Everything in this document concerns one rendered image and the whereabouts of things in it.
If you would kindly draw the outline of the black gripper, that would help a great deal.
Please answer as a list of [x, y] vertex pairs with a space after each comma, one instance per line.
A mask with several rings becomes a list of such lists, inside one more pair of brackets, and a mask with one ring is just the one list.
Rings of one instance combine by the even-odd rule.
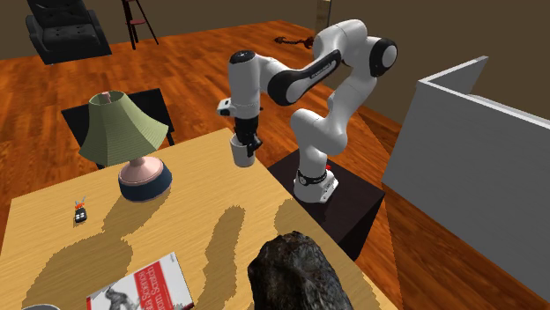
[[258, 116], [250, 119], [234, 118], [234, 133], [237, 135], [238, 141], [246, 145], [249, 158], [253, 157], [255, 151], [263, 144], [256, 134], [258, 124]]

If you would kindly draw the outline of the white cup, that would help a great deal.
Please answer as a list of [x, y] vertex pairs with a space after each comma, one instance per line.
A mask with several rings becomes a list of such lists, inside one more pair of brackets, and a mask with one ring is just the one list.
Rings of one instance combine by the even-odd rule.
[[255, 153], [251, 156], [248, 155], [248, 149], [246, 144], [242, 144], [236, 134], [233, 134], [230, 139], [231, 151], [234, 159], [234, 163], [238, 167], [252, 166], [256, 160]]

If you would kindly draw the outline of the light wooden table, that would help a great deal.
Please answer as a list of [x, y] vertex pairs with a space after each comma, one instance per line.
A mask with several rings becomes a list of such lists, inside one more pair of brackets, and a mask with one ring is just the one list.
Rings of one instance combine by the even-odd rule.
[[[397, 310], [260, 163], [233, 162], [228, 129], [158, 152], [171, 189], [147, 203], [121, 195], [109, 167], [15, 198], [0, 252], [0, 310], [86, 297], [175, 252], [193, 310], [253, 310], [247, 268], [262, 245], [297, 231], [322, 249], [353, 310]], [[76, 224], [85, 197], [87, 220]]]

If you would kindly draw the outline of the dark robot stand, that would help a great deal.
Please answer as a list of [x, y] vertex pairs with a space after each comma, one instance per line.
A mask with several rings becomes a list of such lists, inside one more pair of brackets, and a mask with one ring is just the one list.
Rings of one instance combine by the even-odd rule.
[[302, 208], [355, 261], [385, 196], [384, 191], [329, 161], [338, 186], [326, 203], [299, 202]]

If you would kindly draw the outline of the green shade pink table lamp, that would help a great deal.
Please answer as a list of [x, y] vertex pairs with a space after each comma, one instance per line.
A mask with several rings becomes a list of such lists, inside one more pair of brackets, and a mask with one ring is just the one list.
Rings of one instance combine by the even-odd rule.
[[168, 126], [147, 115], [120, 91], [94, 95], [88, 111], [88, 131], [79, 154], [103, 166], [124, 164], [118, 184], [128, 201], [150, 201], [167, 191], [172, 174], [151, 153], [160, 148]]

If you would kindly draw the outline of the dark rock-shaped figure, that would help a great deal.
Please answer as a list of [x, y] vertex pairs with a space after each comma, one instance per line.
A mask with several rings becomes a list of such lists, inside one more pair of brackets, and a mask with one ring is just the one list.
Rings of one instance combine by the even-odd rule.
[[267, 241], [248, 278], [254, 310], [353, 310], [323, 251], [301, 232]]

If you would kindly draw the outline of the red white book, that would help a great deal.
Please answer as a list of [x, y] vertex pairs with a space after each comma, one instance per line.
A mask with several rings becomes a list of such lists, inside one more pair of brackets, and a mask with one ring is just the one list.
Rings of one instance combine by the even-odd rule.
[[86, 298], [86, 310], [191, 310], [194, 306], [175, 252]]

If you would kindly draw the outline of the dark red tall stool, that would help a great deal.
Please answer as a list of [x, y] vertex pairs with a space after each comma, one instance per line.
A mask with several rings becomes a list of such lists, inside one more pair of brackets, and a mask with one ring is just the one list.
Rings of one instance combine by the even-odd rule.
[[[139, 43], [138, 33], [136, 26], [138, 25], [147, 25], [150, 34], [152, 35], [154, 41], [157, 45], [159, 45], [159, 41], [152, 29], [152, 26], [145, 14], [145, 11], [143, 9], [143, 6], [140, 3], [140, 0], [121, 0], [122, 6], [123, 6], [123, 13], [125, 17], [125, 24], [127, 26], [128, 34], [130, 37], [130, 44], [133, 50], [136, 49], [136, 45]], [[141, 13], [142, 18], [134, 18], [132, 15], [132, 11], [130, 8], [130, 3], [135, 3], [137, 7], [139, 8], [139, 11]]]

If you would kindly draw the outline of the small black red key fob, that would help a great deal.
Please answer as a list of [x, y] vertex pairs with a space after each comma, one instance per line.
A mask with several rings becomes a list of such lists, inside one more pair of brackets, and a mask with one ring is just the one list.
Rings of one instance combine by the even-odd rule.
[[76, 224], [85, 222], [87, 220], [87, 213], [85, 210], [85, 197], [81, 201], [75, 202], [75, 216], [74, 221]]

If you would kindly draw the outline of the grey partition panel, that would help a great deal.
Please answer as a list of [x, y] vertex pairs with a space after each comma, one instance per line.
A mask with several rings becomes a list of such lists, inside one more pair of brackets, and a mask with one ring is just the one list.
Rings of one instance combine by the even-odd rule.
[[550, 302], [550, 121], [473, 94], [486, 62], [417, 82], [383, 182]]

